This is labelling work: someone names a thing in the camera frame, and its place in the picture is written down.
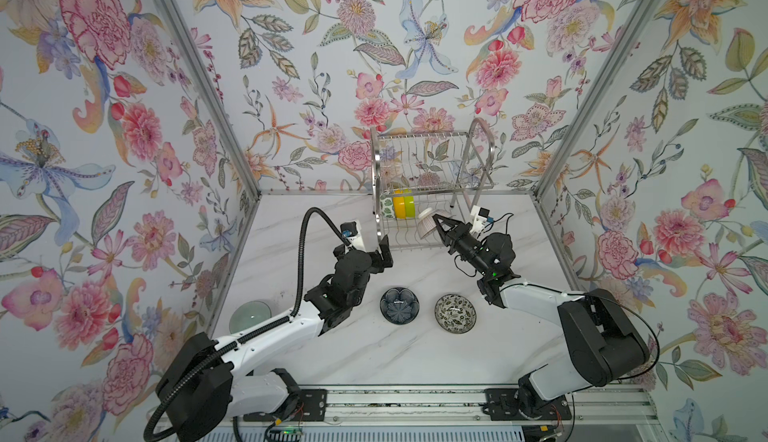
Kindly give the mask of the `pink striped ceramic bowl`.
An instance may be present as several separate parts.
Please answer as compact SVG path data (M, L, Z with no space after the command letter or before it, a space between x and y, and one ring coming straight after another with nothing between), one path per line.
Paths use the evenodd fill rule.
M433 207L427 207L419 213L416 229L420 239L426 239L436 230L434 216L438 214L439 210Z

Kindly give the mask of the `green leaf pattern bowl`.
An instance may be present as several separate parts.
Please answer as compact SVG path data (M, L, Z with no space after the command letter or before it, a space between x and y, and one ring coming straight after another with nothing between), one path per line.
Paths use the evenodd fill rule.
M384 197L380 199L380 213L384 219L395 219L396 213L394 210L393 199Z

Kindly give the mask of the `yellow bowl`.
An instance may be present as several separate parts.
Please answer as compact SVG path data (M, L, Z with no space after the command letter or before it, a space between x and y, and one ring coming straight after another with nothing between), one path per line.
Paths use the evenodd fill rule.
M392 197L393 210L396 219L403 220L406 218L406 202L401 190L395 190Z

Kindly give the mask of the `lime green bowl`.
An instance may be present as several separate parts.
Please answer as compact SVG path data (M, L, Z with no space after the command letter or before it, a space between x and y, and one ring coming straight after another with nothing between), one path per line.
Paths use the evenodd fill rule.
M403 206L406 219L413 219L416 217L415 199L410 192L407 192L403 196Z

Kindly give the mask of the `dark blue flower bowl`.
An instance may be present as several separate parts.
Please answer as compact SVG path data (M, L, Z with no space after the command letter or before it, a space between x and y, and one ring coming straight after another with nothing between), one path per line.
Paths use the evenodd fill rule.
M407 325L418 317L420 302L410 289L394 287L382 295L379 309L387 322L394 325Z

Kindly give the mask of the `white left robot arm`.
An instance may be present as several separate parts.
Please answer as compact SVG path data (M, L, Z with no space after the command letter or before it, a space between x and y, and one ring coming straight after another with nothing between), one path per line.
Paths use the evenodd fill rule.
M267 363L339 326L361 304L371 275L393 265L387 237L372 252L350 248L333 273L307 292L296 313L286 311L219 339L204 333L190 338L156 387L160 404L144 440L198 441L227 418L292 413L299 386L286 370L267 369Z

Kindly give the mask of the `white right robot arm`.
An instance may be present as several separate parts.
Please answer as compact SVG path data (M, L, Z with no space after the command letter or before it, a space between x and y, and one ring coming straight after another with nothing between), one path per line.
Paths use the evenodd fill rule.
M650 361L629 310L610 292L565 292L528 282L511 268L516 254L508 234L479 240L470 223L439 214L432 220L448 252L480 275L477 286L489 305L537 316L562 331L565 353L518 380L520 411L531 414L567 394L604 387Z

